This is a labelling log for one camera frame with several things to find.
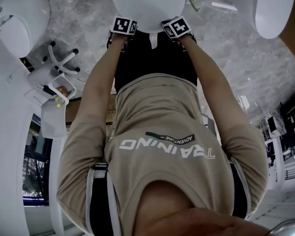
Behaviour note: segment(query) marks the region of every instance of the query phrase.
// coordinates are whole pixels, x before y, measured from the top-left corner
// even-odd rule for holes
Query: gray marble floor
[[[262,39],[236,12],[212,7],[213,1],[198,0],[196,12],[186,5],[183,15],[194,30],[199,45],[220,66],[249,118],[258,122],[295,91],[295,58],[277,38]],[[48,53],[56,41],[56,57],[74,48],[80,53],[68,67],[80,67],[72,83],[81,95],[85,81],[106,51],[109,27],[117,11],[112,0],[50,0],[51,19],[45,36],[29,54],[33,65]],[[201,96],[205,109],[207,104]]]

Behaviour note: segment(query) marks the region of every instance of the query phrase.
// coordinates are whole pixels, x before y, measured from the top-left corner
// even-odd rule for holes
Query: window
[[[275,127],[275,123],[274,123],[274,119],[273,117],[269,118],[267,120],[268,124],[269,124],[269,128],[270,128],[270,132],[273,132],[274,130],[276,130],[276,127]]]
[[[23,203],[25,206],[49,205],[49,164],[52,139],[43,138],[40,118],[33,115],[23,160]]]
[[[271,157],[275,155],[273,142],[266,144],[265,148],[266,148],[267,157]]]

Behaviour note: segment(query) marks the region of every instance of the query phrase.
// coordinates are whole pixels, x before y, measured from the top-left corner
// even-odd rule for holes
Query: white furniture
[[[48,83],[49,88],[60,96],[64,103],[57,106],[55,99],[47,100],[41,107],[41,133],[45,138],[61,139],[67,136],[65,126],[65,110],[71,99],[76,94],[76,88],[66,79],[65,75],[61,73]],[[56,88],[65,86],[69,95],[66,97]]]
[[[0,0],[0,39],[17,58],[29,54],[47,28],[48,0]]]
[[[186,0],[113,0],[122,17],[138,22],[138,30],[159,33],[162,21],[180,16]]]
[[[51,56],[51,61],[43,63],[38,69],[35,69],[28,75],[28,83],[31,87],[45,96],[48,100],[41,107],[41,131],[42,136],[50,139],[59,139],[67,136],[65,126],[65,110],[66,105],[76,94],[76,88],[68,81],[65,74],[77,74],[76,71],[68,70],[63,65],[72,59],[78,50],[75,49],[67,58],[62,61],[57,61],[52,47],[55,42],[49,45],[48,50]],[[58,88],[64,86],[67,89],[67,95],[63,95]],[[56,97],[60,97],[63,103],[58,105]]]
[[[294,0],[232,0],[241,16],[264,38],[277,37],[284,29]]]

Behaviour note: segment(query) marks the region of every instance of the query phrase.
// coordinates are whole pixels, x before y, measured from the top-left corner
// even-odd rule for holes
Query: black strap
[[[89,221],[95,236],[114,236],[107,193],[107,163],[99,163],[93,167],[96,171],[104,171],[105,177],[94,178],[92,199],[89,210]]]
[[[44,85],[43,91],[50,94],[51,96],[56,95],[56,93],[52,91],[47,85]]]
[[[233,216],[239,217],[239,218],[245,218],[248,212],[248,204],[247,204],[245,189],[244,189],[244,186],[242,185],[241,179],[233,163],[231,163],[231,168],[233,172],[234,188],[235,188]]]

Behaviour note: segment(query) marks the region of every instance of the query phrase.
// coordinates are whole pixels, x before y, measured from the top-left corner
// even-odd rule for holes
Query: black shorts
[[[157,47],[152,49],[148,33],[137,31],[121,53],[115,73],[117,93],[126,84],[146,74],[165,73],[197,85],[197,74],[188,52],[172,42],[165,32],[157,36]]]

